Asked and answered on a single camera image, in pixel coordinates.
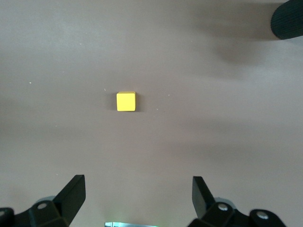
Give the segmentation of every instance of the yellow block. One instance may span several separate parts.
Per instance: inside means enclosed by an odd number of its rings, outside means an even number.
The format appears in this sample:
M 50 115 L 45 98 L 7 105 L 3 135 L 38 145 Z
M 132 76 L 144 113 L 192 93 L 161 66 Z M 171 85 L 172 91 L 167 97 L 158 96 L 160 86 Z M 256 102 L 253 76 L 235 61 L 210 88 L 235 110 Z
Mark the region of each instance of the yellow block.
M 135 111 L 136 93 L 134 91 L 121 91 L 117 93 L 117 111 Z

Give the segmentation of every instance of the dark green textured object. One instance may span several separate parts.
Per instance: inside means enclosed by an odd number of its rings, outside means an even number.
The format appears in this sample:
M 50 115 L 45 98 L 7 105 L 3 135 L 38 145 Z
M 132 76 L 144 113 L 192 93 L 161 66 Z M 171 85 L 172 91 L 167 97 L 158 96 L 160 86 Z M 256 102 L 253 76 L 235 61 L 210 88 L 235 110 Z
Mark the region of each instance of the dark green textured object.
M 271 30 L 279 39 L 303 35 L 303 0 L 290 0 L 276 9 L 271 18 Z

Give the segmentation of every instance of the teal reflective object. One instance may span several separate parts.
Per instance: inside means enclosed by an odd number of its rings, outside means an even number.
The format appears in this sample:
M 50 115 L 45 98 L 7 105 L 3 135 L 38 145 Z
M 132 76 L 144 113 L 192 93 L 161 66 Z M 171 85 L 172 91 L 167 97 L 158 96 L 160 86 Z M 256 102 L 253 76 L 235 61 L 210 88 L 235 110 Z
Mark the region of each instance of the teal reflective object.
M 106 222 L 105 227 L 157 227 L 157 226 L 144 226 L 144 225 L 136 225 L 136 224 L 128 224 L 122 222 Z

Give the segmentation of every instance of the floor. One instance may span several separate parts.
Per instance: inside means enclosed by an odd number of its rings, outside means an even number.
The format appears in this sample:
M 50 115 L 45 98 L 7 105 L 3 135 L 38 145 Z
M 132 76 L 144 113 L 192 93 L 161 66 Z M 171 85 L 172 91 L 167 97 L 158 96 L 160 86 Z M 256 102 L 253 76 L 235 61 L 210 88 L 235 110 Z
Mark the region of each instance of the floor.
M 0 206 L 85 174 L 72 227 L 186 227 L 194 175 L 303 223 L 303 37 L 281 1 L 0 0 Z M 137 92 L 136 112 L 116 93 Z

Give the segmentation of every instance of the silver bolt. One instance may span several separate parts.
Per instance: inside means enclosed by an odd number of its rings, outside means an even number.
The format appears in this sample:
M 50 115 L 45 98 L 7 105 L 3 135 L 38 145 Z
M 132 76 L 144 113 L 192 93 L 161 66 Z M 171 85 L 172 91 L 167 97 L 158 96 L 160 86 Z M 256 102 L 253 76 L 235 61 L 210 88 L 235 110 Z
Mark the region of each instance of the silver bolt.
M 37 206 L 37 208 L 38 208 L 39 210 L 41 210 L 41 209 L 45 208 L 46 206 L 47 206 L 46 203 L 41 203 L 41 204 L 39 204 L 39 205 Z
M 227 211 L 227 210 L 228 210 L 228 207 L 227 207 L 225 204 L 223 204 L 223 203 L 220 203 L 220 204 L 218 205 L 218 208 L 219 208 L 220 210 L 222 210 L 222 211 Z
M 258 211 L 258 212 L 257 212 L 257 216 L 258 216 L 259 218 L 261 218 L 261 219 L 264 219 L 264 220 L 267 220 L 267 219 L 268 219 L 268 215 L 267 215 L 265 212 L 263 212 L 263 211 Z

